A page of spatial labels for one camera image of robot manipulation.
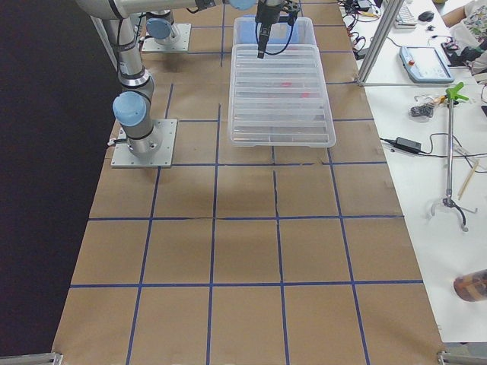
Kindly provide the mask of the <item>person forearm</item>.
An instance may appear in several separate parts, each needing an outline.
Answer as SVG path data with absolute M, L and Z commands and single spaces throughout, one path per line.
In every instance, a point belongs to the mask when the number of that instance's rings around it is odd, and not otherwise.
M 460 23 L 463 19 L 466 18 L 467 13 L 471 10 L 471 8 L 477 3 L 477 1 L 470 1 L 465 5 L 461 5 L 458 8 L 455 8 L 452 11 L 447 12 L 442 16 L 442 20 L 446 27 L 452 27 L 458 23 Z

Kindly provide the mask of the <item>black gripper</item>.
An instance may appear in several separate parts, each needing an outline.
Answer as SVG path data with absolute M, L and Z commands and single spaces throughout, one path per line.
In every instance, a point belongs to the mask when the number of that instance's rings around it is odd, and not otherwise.
M 279 21 L 280 12 L 280 0 L 259 0 L 257 2 L 255 22 L 260 24 L 260 31 L 265 33 L 264 35 L 260 33 L 257 40 L 259 59 L 263 59 L 265 56 L 265 43 L 269 42 L 271 27 Z

